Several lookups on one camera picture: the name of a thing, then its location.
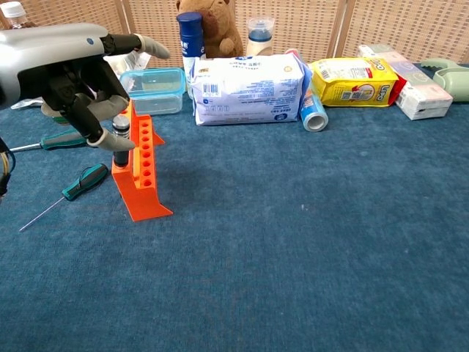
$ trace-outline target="brown stuffed animal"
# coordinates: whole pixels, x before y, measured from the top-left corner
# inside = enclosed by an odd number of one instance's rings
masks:
[[[243,55],[243,42],[237,31],[229,0],[177,0],[179,13],[200,12],[208,59]]]

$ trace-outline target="green object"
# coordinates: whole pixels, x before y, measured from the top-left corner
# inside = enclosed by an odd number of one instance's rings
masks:
[[[427,59],[422,67],[439,69],[433,81],[447,91],[454,101],[469,101],[469,68],[447,59]]]
[[[70,122],[68,122],[64,117],[62,116],[55,116],[55,117],[52,117],[52,120],[54,122],[57,122],[59,125],[69,125]]]
[[[58,205],[62,200],[74,200],[78,196],[82,195],[86,191],[96,187],[101,182],[104,181],[106,176],[109,174],[109,169],[104,164],[97,164],[86,169],[81,176],[70,186],[64,188],[62,191],[63,197],[53,203],[49,208],[44,210],[41,214],[32,219],[28,224],[20,228],[20,232],[24,231],[26,228],[30,227],[35,221],[37,221],[41,216],[46,214],[50,209]]]
[[[80,176],[74,183],[65,188],[62,194],[67,200],[74,200],[79,195],[101,183],[108,175],[109,169],[104,164],[94,165]]]
[[[39,148],[43,148],[44,150],[52,150],[66,147],[82,147],[84,145],[86,145],[86,139],[75,129],[72,129],[64,133],[54,134],[53,136],[41,138],[39,143],[12,148],[11,151],[20,152],[22,150]]]
[[[44,137],[39,142],[45,150],[64,148],[64,147],[82,147],[86,145],[86,139],[76,130],[69,130],[64,133]]]

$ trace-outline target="white label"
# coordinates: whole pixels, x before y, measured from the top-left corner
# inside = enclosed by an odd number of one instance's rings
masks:
[[[372,77],[371,66],[364,60],[321,61],[318,67],[324,79],[363,79]]]

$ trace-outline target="white bottle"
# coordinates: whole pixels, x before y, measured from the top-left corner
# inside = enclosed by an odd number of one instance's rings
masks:
[[[255,17],[248,20],[249,41],[246,56],[268,56],[273,54],[273,24],[271,17]]]

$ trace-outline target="green screwdriver handle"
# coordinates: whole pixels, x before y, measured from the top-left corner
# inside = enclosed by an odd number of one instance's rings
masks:
[[[51,150],[64,147],[81,147],[86,145],[86,139],[76,130],[68,130],[64,133],[44,137],[39,143],[44,150]]]
[[[83,174],[73,184],[62,191],[66,200],[74,200],[86,191],[94,188],[104,181],[109,173],[109,169],[104,164],[97,164],[86,169]]]

